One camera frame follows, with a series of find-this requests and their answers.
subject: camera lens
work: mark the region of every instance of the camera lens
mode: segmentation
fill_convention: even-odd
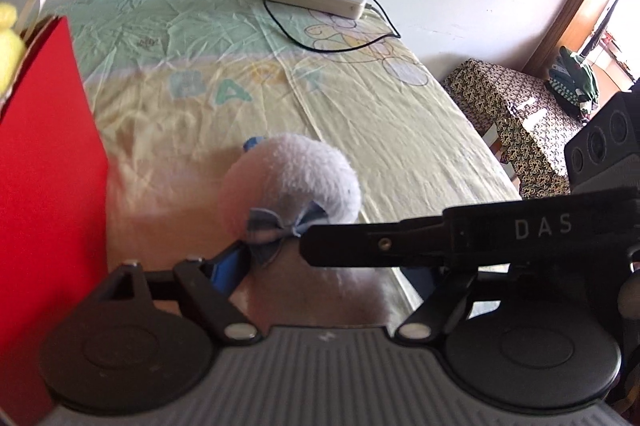
[[[616,143],[622,143],[626,139],[626,119],[622,113],[614,112],[609,122],[611,137]]]
[[[574,165],[574,170],[576,172],[580,172],[582,170],[582,167],[584,166],[584,158],[582,157],[580,148],[574,148],[574,151],[571,152],[571,162]]]
[[[602,130],[594,129],[588,138],[589,156],[593,162],[601,162],[606,153]]]

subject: red paper bag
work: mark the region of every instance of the red paper bag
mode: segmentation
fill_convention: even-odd
[[[107,158],[66,18],[41,30],[0,117],[0,408],[33,424],[53,326],[106,275]]]

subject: white plush toy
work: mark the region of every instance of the white plush toy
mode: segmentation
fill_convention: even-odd
[[[357,219],[360,186],[345,156],[291,133],[257,145],[251,141],[218,195],[223,226],[250,244],[255,260],[232,301],[263,331],[273,324],[328,327],[401,320],[403,298],[388,270],[318,269],[300,257],[297,236],[309,225]]]

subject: patterned stool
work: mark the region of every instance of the patterned stool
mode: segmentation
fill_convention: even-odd
[[[522,197],[569,193],[564,145],[582,126],[562,111],[543,80],[467,60],[443,86],[480,135],[495,123],[502,161],[513,164]]]

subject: cartoon print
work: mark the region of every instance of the cartoon print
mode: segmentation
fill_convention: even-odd
[[[340,16],[309,10],[320,24],[308,26],[306,34],[313,39],[317,49],[340,49],[356,47],[375,40],[388,32],[368,20],[350,20]],[[357,51],[325,54],[325,58],[337,63],[369,63],[379,61],[385,71],[408,85],[427,85],[429,76],[422,64],[404,48],[393,45],[389,39],[376,42]]]
[[[202,73],[197,70],[175,71],[169,76],[169,92],[174,99],[190,98],[207,90]]]
[[[245,91],[240,85],[230,79],[222,80],[216,91],[215,100],[212,99],[212,105],[224,105],[226,102],[232,99],[238,99],[242,101],[252,101],[251,94]]]
[[[318,69],[294,70],[294,76],[300,80],[305,80],[307,92],[319,91],[322,84],[322,73]]]
[[[261,60],[249,65],[251,79],[260,84],[286,85],[287,76],[282,66],[273,60]]]

